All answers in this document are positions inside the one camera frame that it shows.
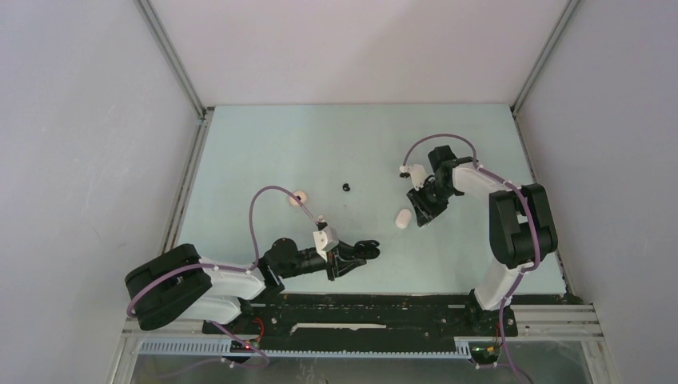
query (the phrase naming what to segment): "robotic arm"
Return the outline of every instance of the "robotic arm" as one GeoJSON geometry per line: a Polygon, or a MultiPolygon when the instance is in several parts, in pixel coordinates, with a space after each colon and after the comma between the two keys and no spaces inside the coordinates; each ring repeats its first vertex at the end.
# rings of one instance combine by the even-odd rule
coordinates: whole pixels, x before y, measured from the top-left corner
{"type": "Polygon", "coordinates": [[[192,244],[183,244],[147,262],[125,278],[130,298],[165,274],[187,270],[149,290],[134,305],[142,330],[156,330],[178,319],[210,320],[228,324],[241,314],[241,300],[278,294],[283,278],[325,270],[330,281],[379,256],[379,242],[351,246],[326,222],[313,232],[314,248],[298,250],[288,238],[278,239],[259,260],[257,268],[229,265],[201,257],[192,244]]]}
{"type": "MultiPolygon", "coordinates": [[[[411,178],[413,188],[407,193],[417,225],[425,226],[440,215],[452,196],[465,194],[487,204],[489,243],[494,259],[483,282],[473,295],[482,310],[498,310],[520,271],[534,263],[534,247],[528,223],[516,193],[504,184],[481,173],[470,157],[458,158],[449,146],[439,146],[429,153],[433,175],[421,165],[401,166],[402,178],[411,178]]],[[[558,237],[548,204],[546,190],[539,184],[519,186],[527,198],[536,225],[540,254],[556,250],[558,237]]]]}

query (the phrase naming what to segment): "light blue tabletop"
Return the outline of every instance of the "light blue tabletop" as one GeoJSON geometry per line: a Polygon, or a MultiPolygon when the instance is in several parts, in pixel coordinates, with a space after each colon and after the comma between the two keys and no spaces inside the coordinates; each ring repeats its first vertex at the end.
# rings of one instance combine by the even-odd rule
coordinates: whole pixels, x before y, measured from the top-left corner
{"type": "MultiPolygon", "coordinates": [[[[448,209],[424,228],[414,219],[405,230],[394,224],[400,209],[411,209],[405,194],[412,184],[398,177],[405,152],[419,138],[443,132],[471,140],[486,168],[514,183],[532,182],[506,105],[219,106],[179,243],[195,244],[207,258],[249,264],[249,202],[263,186],[278,185],[306,192],[307,207],[324,215],[345,242],[381,243],[381,256],[366,266],[334,282],[324,271],[286,279],[286,292],[468,293],[493,257],[482,203],[452,197],[448,209]],[[345,182],[350,192],[341,188],[345,182]]],[[[457,156],[470,155],[463,142],[438,138],[417,147],[409,164],[430,172],[427,153],[446,144],[457,156]]],[[[254,229],[262,255],[283,237],[300,249],[313,246],[314,225],[276,190],[257,200],[254,229]]],[[[518,289],[564,292],[553,254],[518,289]]]]}

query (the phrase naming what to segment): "white table surface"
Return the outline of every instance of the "white table surface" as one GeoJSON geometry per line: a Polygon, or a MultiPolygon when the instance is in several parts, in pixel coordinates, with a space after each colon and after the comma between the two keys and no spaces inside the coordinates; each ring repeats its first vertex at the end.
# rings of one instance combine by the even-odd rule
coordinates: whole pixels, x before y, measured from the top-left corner
{"type": "MultiPolygon", "coordinates": [[[[394,225],[412,187],[398,177],[407,149],[436,133],[465,136],[488,169],[516,183],[531,182],[506,105],[219,106],[214,112],[182,223],[179,242],[221,262],[253,260],[248,212],[263,186],[303,190],[307,207],[324,215],[349,244],[376,239],[381,256],[334,282],[325,272],[285,280],[286,292],[462,294],[483,278],[492,252],[488,213],[469,196],[424,228],[415,219],[394,225]],[[341,186],[347,182],[350,192],[341,186]]],[[[409,164],[425,165],[434,146],[449,144],[460,157],[469,148],[438,138],[415,149],[409,164]]],[[[254,207],[261,254],[278,238],[313,246],[314,225],[283,193],[266,191],[254,207]]],[[[518,293],[562,294],[557,260],[548,255],[518,293]]]]}

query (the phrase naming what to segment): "gray wall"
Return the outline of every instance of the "gray wall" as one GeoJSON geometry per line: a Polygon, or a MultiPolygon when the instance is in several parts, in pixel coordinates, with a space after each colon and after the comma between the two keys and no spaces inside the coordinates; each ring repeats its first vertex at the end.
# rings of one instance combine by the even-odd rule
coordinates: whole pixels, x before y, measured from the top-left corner
{"type": "Polygon", "coordinates": [[[520,124],[576,292],[623,382],[670,382],[678,318],[678,2],[584,1],[520,124]]]}
{"type": "Polygon", "coordinates": [[[103,382],[196,116],[131,0],[0,6],[0,382],[103,382]]]}

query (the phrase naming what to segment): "white wall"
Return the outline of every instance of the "white wall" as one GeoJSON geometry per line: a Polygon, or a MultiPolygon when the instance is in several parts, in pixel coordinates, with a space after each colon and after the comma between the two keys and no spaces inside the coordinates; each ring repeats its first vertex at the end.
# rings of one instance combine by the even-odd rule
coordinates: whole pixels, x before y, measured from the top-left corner
{"type": "Polygon", "coordinates": [[[520,115],[623,382],[674,382],[678,2],[585,1],[520,115]]]}
{"type": "Polygon", "coordinates": [[[131,0],[0,6],[0,382],[103,382],[196,116],[131,0]]]}
{"type": "Polygon", "coordinates": [[[207,106],[513,102],[567,0],[154,0],[207,106]]]}

